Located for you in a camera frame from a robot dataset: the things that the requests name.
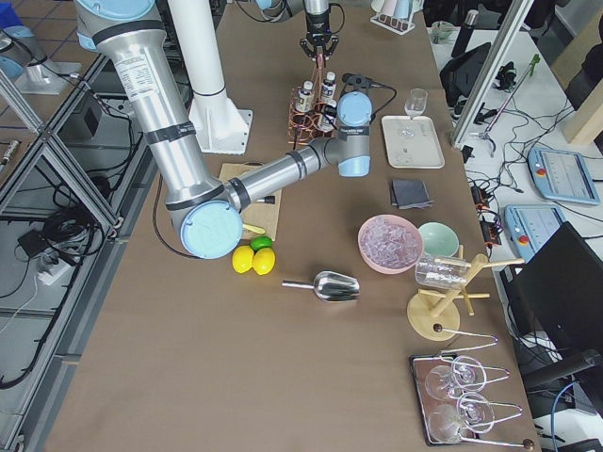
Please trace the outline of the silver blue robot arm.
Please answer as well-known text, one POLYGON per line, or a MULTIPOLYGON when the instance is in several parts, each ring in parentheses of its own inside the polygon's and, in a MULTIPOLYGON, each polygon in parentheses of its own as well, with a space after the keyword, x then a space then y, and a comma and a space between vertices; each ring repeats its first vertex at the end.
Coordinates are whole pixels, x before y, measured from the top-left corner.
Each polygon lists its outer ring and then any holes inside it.
POLYGON ((184 248, 201 259, 227 255, 243 233, 241 210, 327 165, 344 177, 368 174, 372 104, 355 90, 337 102, 336 137, 319 137, 297 151, 222 182, 208 170, 203 139, 245 132, 248 124, 225 92, 214 22, 206 1, 171 1, 193 103, 193 121, 163 50, 166 32, 153 1, 78 1, 82 47, 109 57, 168 186, 166 207, 184 248))

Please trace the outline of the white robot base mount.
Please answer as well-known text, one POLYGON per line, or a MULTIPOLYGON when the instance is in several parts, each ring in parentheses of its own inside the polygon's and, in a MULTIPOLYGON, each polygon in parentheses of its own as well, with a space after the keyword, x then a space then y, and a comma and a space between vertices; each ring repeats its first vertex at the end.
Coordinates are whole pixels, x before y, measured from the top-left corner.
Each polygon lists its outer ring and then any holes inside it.
POLYGON ((169 9, 193 91, 189 119, 202 150, 245 153, 253 113, 227 94, 209 3, 172 0, 169 9))

